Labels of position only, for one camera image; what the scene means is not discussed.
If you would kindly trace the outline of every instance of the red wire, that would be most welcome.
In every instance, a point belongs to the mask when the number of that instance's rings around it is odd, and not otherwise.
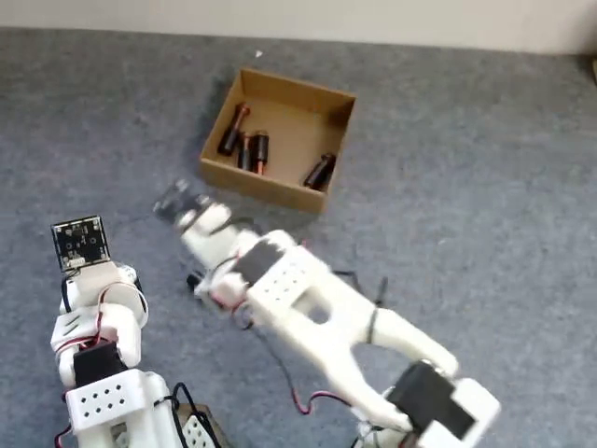
[[[346,401],[342,397],[339,397],[336,394],[332,394],[331,392],[327,392],[326,390],[318,390],[317,392],[312,393],[312,395],[309,397],[309,401],[307,401],[307,406],[305,407],[300,403],[299,392],[297,391],[297,389],[293,388],[290,392],[292,393],[292,401],[295,403],[295,407],[303,415],[309,415],[311,413],[313,409],[313,401],[320,397],[326,399],[334,399],[342,404],[345,404],[346,406],[351,406],[351,404],[348,401]]]
[[[97,318],[95,320],[95,328],[96,328],[96,332],[93,336],[81,336],[78,338],[74,338],[71,339],[70,341],[66,341],[65,343],[63,343],[60,347],[58,347],[56,349],[56,353],[60,352],[61,350],[64,349],[64,347],[71,345],[73,343],[80,343],[85,344],[83,346],[83,348],[90,348],[93,347],[94,345],[96,345],[99,341],[100,341],[100,332],[102,329],[102,318],[104,317],[104,313],[101,311],[101,306],[102,303],[104,303],[104,299],[105,299],[105,294],[109,291],[110,289],[107,288],[101,295],[100,295],[100,299],[98,300],[97,303],[97,307],[98,307],[98,313],[97,313]]]
[[[56,434],[56,436],[54,437],[54,448],[62,448],[62,437],[71,432],[71,428],[71,425],[68,424],[68,427]]]

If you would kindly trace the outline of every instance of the white wall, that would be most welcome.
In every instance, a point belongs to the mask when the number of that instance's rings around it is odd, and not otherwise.
[[[597,0],[0,0],[0,25],[579,53]]]

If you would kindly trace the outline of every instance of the cylindrical battery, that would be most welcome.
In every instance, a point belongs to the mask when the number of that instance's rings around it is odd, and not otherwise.
[[[251,138],[252,136],[248,133],[242,133],[242,143],[239,148],[239,158],[236,166],[246,171],[253,171],[253,157],[251,150]]]
[[[321,189],[329,179],[332,171],[334,171],[335,164],[336,156],[329,152],[324,154],[321,156],[321,160],[313,167],[302,185],[310,189]]]
[[[225,156],[232,155],[240,137],[241,124],[243,124],[244,118],[250,113],[251,108],[246,103],[240,103],[237,105],[234,119],[232,119],[232,123],[226,129],[226,132],[224,133],[224,136],[217,147],[217,152],[224,154]]]
[[[268,153],[270,148],[270,137],[265,131],[257,131],[255,137],[255,172],[258,175],[263,175],[265,165],[268,164]]]

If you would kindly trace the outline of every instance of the circuit board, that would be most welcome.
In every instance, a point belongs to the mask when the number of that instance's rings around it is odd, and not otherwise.
[[[63,272],[110,260],[104,225],[98,216],[54,224],[52,237]]]

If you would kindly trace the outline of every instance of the black wire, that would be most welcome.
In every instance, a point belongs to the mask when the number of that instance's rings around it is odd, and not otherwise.
[[[66,284],[71,278],[73,278],[75,275],[79,275],[80,273],[81,271],[79,269],[75,269],[74,271],[66,275],[60,283],[62,303],[64,304],[64,310],[66,310],[66,313],[70,313],[71,311],[73,311],[73,309],[71,308],[71,302],[68,300],[68,286]]]
[[[361,283],[358,281],[358,275],[355,271],[332,271],[332,273],[340,277],[349,277],[353,282],[354,289],[356,289],[359,294],[363,294],[363,288],[361,287]]]
[[[222,261],[220,261],[219,263],[216,264],[216,266],[208,273],[208,275],[210,275],[210,277],[213,279],[217,270],[219,270],[222,266],[224,266],[229,261],[233,261],[234,259],[236,259],[236,257],[237,257],[236,255],[233,255],[231,257],[228,257],[227,259],[223,259]]]
[[[219,232],[223,231],[224,229],[227,229],[230,226],[237,226],[239,224],[248,227],[249,229],[251,229],[252,231],[254,231],[255,233],[257,233],[259,235],[261,235],[263,233],[263,230],[261,229],[261,227],[259,225],[257,225],[255,220],[252,219],[251,217],[229,217],[222,224],[220,224],[215,229],[210,231],[208,233],[208,235],[209,236],[215,235],[216,233],[219,233]]]
[[[197,406],[195,405],[195,401],[191,397],[190,392],[188,392],[187,385],[185,385],[184,383],[176,383],[176,385],[174,386],[174,388],[172,390],[172,395],[167,395],[167,396],[163,397],[162,399],[156,400],[153,403],[153,405],[158,406],[166,400],[169,400],[171,402],[172,419],[174,420],[174,426],[176,427],[176,433],[178,434],[178,439],[182,443],[183,448],[189,448],[189,447],[187,444],[187,440],[185,439],[185,434],[183,432],[183,428],[182,428],[182,425],[180,424],[180,419],[178,418],[178,413],[177,413],[178,408],[180,407],[180,401],[178,400],[179,389],[182,389],[183,393],[185,394],[185,397],[187,397],[188,404],[191,409],[191,415],[194,415],[197,418],[197,420],[200,421],[201,425],[203,426],[205,431],[207,431],[210,438],[214,442],[215,448],[221,448],[221,445],[219,444],[219,441],[217,440],[217,436],[214,433],[214,429],[212,428],[212,424],[209,421],[209,417],[207,416],[207,413],[204,413],[204,412],[200,411],[199,409],[197,409]]]
[[[377,289],[377,299],[373,303],[377,306],[382,306],[385,303],[385,293],[388,290],[388,277],[384,276]]]
[[[185,397],[187,397],[187,401],[188,401],[188,404],[190,405],[190,409],[191,409],[191,414],[194,415],[195,417],[197,417],[197,420],[200,421],[203,428],[207,431],[209,436],[212,438],[212,441],[214,441],[215,448],[220,448],[220,444],[217,441],[217,437],[215,436],[214,429],[212,428],[212,424],[209,421],[209,417],[207,416],[207,413],[204,413],[204,412],[200,411],[199,409],[197,409],[197,406],[195,405],[195,401],[193,400],[193,397],[190,395],[190,392],[188,391],[187,385],[185,385],[184,383],[176,383],[176,385],[174,386],[174,389],[172,389],[172,395],[175,397],[178,397],[178,391],[180,389],[183,390]]]
[[[266,338],[259,330],[255,328],[252,328],[251,333],[253,333],[253,335],[256,338],[258,338],[259,341],[263,344],[266,350],[270,352],[271,357],[273,357],[273,359],[276,361],[276,364],[278,364],[278,367],[280,367],[280,370],[282,370],[288,387],[290,388],[290,390],[294,390],[295,385],[292,382],[292,376],[290,375],[290,371],[288,370],[278,353],[275,351],[275,349],[271,346],[270,341],[268,341],[268,338]]]

